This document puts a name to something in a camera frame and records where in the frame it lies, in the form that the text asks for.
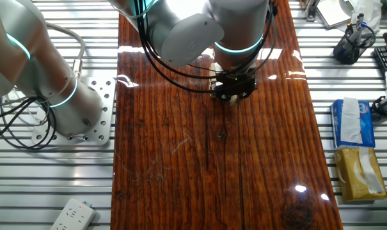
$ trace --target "yellow tissue box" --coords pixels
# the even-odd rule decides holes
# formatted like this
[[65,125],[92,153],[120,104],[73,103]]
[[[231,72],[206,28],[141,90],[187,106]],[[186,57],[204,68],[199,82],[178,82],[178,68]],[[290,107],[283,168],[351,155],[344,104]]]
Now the yellow tissue box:
[[379,169],[375,151],[373,148],[369,148],[368,152],[370,165],[374,169],[375,175],[379,182],[381,182],[384,191],[376,194],[370,193],[359,159],[359,148],[342,149],[334,154],[334,158],[344,202],[387,198],[383,176]]

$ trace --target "plastic bag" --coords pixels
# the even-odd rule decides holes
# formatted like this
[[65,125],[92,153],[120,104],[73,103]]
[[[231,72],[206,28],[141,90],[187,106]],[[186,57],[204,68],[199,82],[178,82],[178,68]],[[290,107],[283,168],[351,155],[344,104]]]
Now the plastic bag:
[[355,24],[357,16],[360,13],[364,14],[364,22],[371,27],[375,33],[380,31],[379,24],[381,23],[381,6],[380,0],[350,0],[354,6],[352,11],[351,23]]

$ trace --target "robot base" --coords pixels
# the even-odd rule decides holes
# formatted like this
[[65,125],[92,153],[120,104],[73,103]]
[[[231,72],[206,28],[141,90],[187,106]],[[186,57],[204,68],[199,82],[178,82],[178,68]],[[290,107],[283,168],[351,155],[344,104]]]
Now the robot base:
[[[98,122],[89,129],[87,132],[79,135],[65,136],[56,132],[55,136],[52,137],[50,147],[53,146],[75,146],[75,147],[88,147],[88,146],[102,146],[109,141],[109,135],[111,133],[111,121],[113,104],[115,99],[115,88],[116,82],[112,78],[101,79],[96,77],[83,77],[81,81],[93,88],[102,99],[103,111]],[[45,112],[39,109],[36,116],[39,120],[43,120]],[[34,144],[41,141],[43,136],[46,134],[47,125],[34,127],[33,136],[31,140]]]

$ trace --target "pen holder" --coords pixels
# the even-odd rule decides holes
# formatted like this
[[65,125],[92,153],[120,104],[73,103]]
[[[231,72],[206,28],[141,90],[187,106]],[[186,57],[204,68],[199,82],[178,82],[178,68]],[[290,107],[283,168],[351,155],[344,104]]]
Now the pen holder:
[[338,42],[336,47],[334,48],[333,54],[334,58],[345,65],[352,65],[358,61],[359,57],[371,46],[374,45],[376,36],[375,32],[370,28],[366,27],[365,29],[369,30],[372,34],[368,38],[366,38],[360,44],[355,43],[355,41],[351,41],[349,37],[353,34],[356,24],[353,24],[351,28],[347,28],[345,30],[345,34]]

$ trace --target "glossy varnished wood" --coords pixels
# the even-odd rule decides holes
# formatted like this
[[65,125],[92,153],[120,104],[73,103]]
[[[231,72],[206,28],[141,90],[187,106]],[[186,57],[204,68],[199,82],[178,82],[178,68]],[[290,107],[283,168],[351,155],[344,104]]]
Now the glossy varnished wood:
[[276,21],[257,91],[229,107],[162,79],[121,17],[111,229],[342,229],[286,1]]

